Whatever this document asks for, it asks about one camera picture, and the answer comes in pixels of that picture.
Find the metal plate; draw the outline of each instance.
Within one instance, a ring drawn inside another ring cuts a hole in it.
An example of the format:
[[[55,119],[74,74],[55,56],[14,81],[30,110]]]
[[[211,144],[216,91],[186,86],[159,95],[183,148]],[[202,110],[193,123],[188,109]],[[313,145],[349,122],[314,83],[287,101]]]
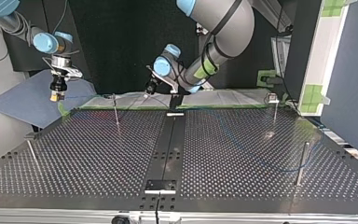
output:
[[[358,161],[293,112],[273,115],[273,109],[188,111],[176,210],[358,214]],[[306,142],[312,154],[296,188]]]
[[[0,208],[358,215],[358,161],[292,111],[78,111],[0,160]],[[296,169],[312,154],[302,186]],[[175,195],[144,195],[147,180]]]
[[[114,111],[78,111],[33,143],[37,161],[28,149],[7,155],[0,161],[0,197],[25,197],[26,207],[59,198],[55,201],[87,199],[87,207],[139,209],[164,112],[119,111],[118,116],[119,126]]]

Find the gray panel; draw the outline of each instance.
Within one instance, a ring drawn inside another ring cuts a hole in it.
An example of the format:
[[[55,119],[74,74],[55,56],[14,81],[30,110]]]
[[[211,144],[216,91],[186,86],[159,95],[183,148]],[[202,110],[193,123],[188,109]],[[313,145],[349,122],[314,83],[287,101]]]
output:
[[[163,114],[76,112],[0,160],[0,207],[139,209]]]
[[[327,97],[322,122],[358,149],[358,2],[348,12]]]
[[[310,50],[319,19],[322,0],[300,0],[297,3],[295,27],[290,44],[285,81],[291,96],[299,100]]]
[[[51,102],[49,85],[52,79],[50,70],[45,70],[3,93],[0,95],[0,113],[46,128],[62,116],[60,104],[66,111],[70,111],[82,106],[96,94],[92,84],[79,79],[67,82],[68,91],[64,101]]]

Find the end effector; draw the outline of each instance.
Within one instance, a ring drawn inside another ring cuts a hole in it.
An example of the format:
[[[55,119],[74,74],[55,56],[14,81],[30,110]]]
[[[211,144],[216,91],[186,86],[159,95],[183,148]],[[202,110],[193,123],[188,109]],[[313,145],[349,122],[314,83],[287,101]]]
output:
[[[71,77],[82,77],[81,72],[72,67],[73,37],[62,32],[49,34],[32,25],[16,11],[19,4],[20,0],[0,0],[0,27],[6,33],[26,41],[29,46],[33,45],[40,52],[51,55],[51,63],[44,59],[53,75],[50,100],[63,100],[67,91],[66,81]]]

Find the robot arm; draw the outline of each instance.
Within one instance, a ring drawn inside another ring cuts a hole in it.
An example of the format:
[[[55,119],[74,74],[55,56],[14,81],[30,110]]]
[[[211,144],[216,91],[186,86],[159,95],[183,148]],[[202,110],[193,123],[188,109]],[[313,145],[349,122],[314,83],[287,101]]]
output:
[[[211,34],[200,57],[188,69],[177,62],[179,48],[168,45],[154,63],[154,74],[194,93],[205,79],[217,73],[219,65],[248,47],[255,16],[247,0],[177,0],[177,6]]]
[[[71,35],[56,32],[51,35],[42,29],[33,26],[20,13],[16,11],[20,0],[0,0],[0,27],[8,34],[14,35],[46,54],[51,55],[51,74],[53,82],[51,101],[63,100],[67,91],[65,79],[68,79],[72,69],[70,54],[72,53],[73,38]]]

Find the metal bracket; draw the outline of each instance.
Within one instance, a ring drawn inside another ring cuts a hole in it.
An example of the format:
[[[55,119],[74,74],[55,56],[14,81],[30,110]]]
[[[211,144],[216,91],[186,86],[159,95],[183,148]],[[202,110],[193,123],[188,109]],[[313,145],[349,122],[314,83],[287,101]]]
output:
[[[147,65],[146,68],[150,70],[153,77],[158,78],[159,80],[171,86],[171,94],[177,94],[179,92],[179,85],[175,81],[159,76],[150,65]]]
[[[25,135],[24,139],[27,141],[28,148],[31,150],[32,157],[34,160],[37,160],[36,154],[34,153],[34,147],[32,146],[32,142],[37,140],[40,137],[40,133],[28,133]]]
[[[148,180],[145,194],[176,194],[176,180]]]
[[[298,170],[297,177],[296,177],[295,185],[297,187],[301,186],[301,179],[302,179],[302,175],[304,173],[304,166],[306,164],[307,157],[309,155],[309,150],[310,150],[310,143],[306,142],[304,144],[303,152],[302,152],[302,155],[301,155],[301,162],[300,162],[300,165],[299,165],[300,168]]]

